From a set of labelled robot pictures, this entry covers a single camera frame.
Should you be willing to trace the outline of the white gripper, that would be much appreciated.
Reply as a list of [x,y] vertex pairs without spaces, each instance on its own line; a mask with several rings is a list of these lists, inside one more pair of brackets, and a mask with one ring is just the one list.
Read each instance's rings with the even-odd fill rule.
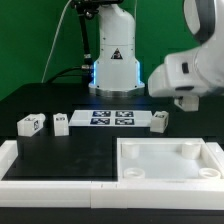
[[148,91],[152,97],[183,97],[224,94],[224,74],[215,67],[204,70],[199,67],[197,47],[184,52],[169,54],[148,79]]

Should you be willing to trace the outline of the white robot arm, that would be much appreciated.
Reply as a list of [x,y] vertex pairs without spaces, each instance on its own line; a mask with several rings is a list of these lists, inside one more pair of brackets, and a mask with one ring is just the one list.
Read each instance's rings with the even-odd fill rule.
[[186,24],[200,46],[166,56],[146,84],[135,58],[135,20],[119,7],[123,1],[72,0],[80,16],[100,17],[100,55],[89,83],[92,93],[127,95],[143,89],[152,97],[224,93],[224,0],[183,0]]

